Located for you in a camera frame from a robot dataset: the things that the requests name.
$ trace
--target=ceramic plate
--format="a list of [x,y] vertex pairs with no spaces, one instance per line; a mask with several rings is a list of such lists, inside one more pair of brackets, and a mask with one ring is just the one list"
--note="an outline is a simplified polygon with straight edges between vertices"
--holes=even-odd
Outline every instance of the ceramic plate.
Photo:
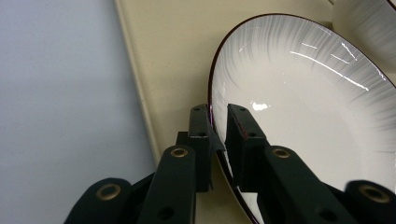
[[[395,190],[396,89],[313,21],[274,14],[236,26],[212,64],[209,104],[223,142],[227,104],[241,105],[271,145],[296,151],[321,181],[344,189],[367,179]],[[244,197],[260,217],[255,196]]]

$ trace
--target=metal screw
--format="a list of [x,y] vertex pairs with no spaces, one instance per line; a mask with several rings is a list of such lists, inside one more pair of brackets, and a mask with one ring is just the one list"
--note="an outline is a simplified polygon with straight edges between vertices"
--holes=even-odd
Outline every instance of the metal screw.
[[96,191],[96,197],[102,201],[109,201],[117,197],[121,192],[120,185],[116,184],[105,184],[98,191]]
[[359,186],[359,191],[362,195],[376,203],[388,203],[390,201],[388,194],[384,193],[381,189],[370,185]]
[[276,148],[272,151],[272,153],[282,159],[286,159],[290,156],[290,153],[283,148]]
[[189,154],[189,151],[184,148],[175,148],[171,151],[171,155],[177,158],[185,157],[187,154]]

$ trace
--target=black mechanical linkage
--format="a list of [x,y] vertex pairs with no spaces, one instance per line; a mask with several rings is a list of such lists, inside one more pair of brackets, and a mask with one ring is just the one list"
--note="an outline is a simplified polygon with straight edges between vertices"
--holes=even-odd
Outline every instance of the black mechanical linkage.
[[[345,191],[322,183],[300,157],[271,146],[250,112],[228,105],[225,145],[234,189],[258,193],[265,224],[395,224],[396,195],[365,180]],[[155,174],[132,186],[108,178],[87,189],[66,224],[193,223],[195,192],[211,186],[211,157],[224,150],[213,131],[206,105],[191,109],[188,132],[163,152]]]

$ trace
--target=plate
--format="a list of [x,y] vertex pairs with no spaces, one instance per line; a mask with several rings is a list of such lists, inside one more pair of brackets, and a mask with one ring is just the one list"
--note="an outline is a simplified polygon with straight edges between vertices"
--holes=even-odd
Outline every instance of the plate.
[[[321,181],[344,189],[366,179],[395,190],[396,89],[326,27],[283,14],[243,21],[219,46],[208,96],[223,142],[227,104],[241,105],[271,145],[296,151]],[[260,219],[255,195],[243,197]]]

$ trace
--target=plate rim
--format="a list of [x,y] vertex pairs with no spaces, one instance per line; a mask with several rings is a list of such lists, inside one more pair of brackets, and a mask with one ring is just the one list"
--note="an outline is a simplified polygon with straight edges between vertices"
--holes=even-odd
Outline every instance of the plate rim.
[[[260,14],[260,15],[257,15],[257,16],[250,17],[250,18],[248,18],[248,19],[246,19],[244,21],[239,22],[237,25],[235,25],[235,27],[231,31],[229,31],[226,36],[223,37],[223,39],[221,40],[221,42],[220,42],[220,44],[219,44],[219,46],[218,46],[218,48],[216,50],[215,56],[213,57],[212,64],[210,66],[210,74],[209,74],[209,80],[208,80],[208,89],[207,89],[207,104],[208,104],[208,107],[207,107],[207,109],[208,109],[208,114],[209,114],[209,121],[210,121],[210,124],[211,124],[213,130],[215,131],[215,133],[218,133],[218,130],[217,130],[215,117],[214,117],[214,113],[213,113],[212,87],[213,87],[213,77],[214,77],[214,74],[215,74],[215,68],[216,68],[216,64],[217,64],[217,61],[218,61],[218,58],[219,58],[219,54],[221,53],[222,47],[224,46],[225,42],[230,38],[230,36],[239,27],[241,27],[245,23],[248,23],[249,21],[256,20],[258,18],[269,17],[269,16],[293,17],[293,18],[302,19],[302,20],[305,20],[305,21],[308,21],[308,22],[312,22],[312,23],[314,23],[316,25],[319,25],[320,27],[328,29],[329,31],[332,32],[332,34],[340,36],[348,44],[350,44],[355,49],[357,49],[365,58],[368,59],[368,61],[370,63],[373,64],[374,67],[376,67],[378,69],[378,71],[380,71],[384,75],[384,77],[393,86],[393,88],[396,89],[395,84],[388,78],[388,76],[366,54],[364,54],[358,47],[356,47],[354,44],[350,43],[347,39],[345,39],[342,35],[339,35],[338,33],[336,33],[334,30],[332,30],[332,29],[330,29],[330,28],[318,23],[317,21],[312,21],[312,20],[310,20],[308,18],[297,16],[297,15],[292,15],[292,14],[288,14],[288,13],[266,13],[266,14]],[[233,181],[233,176],[232,176],[231,171],[230,171],[230,169],[228,167],[228,162],[227,162],[227,159],[225,157],[225,152],[226,151],[218,151],[216,154],[217,154],[217,157],[219,159],[221,170],[222,170],[223,174],[226,176],[228,185],[231,186],[232,181]],[[245,202],[244,198],[242,197],[241,191],[238,190],[238,189],[232,189],[232,190],[233,190],[233,194],[234,194],[235,198],[238,200],[239,204],[243,208],[244,212],[247,214],[247,216],[250,219],[250,221],[252,223],[259,223],[258,219],[253,215],[253,213],[251,212],[250,208],[248,207],[248,204]]]

